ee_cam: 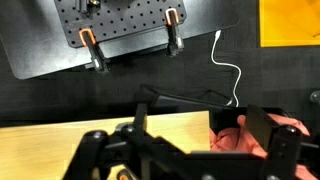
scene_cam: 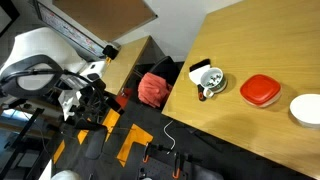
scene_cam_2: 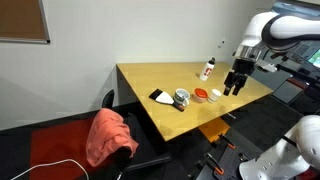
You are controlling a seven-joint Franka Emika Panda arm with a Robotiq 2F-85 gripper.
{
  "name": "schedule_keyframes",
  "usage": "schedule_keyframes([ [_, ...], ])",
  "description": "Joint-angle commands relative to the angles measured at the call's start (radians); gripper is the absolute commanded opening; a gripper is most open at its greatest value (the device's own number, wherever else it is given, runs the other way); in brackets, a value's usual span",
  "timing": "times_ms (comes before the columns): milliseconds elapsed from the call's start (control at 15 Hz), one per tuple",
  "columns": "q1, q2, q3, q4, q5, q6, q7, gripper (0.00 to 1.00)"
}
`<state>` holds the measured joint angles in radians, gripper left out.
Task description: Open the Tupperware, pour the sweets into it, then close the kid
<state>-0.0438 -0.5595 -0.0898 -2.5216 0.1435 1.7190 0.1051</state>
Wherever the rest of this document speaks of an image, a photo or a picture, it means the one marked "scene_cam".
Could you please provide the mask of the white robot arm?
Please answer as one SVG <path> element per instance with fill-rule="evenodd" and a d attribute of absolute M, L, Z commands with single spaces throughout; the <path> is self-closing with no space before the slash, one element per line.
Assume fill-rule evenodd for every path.
<path fill-rule="evenodd" d="M 1 95 L 40 98 L 57 90 L 64 121 L 84 130 L 99 130 L 109 109 L 123 109 L 102 81 L 107 63 L 87 61 L 53 30 L 42 27 L 15 37 L 0 68 Z"/>

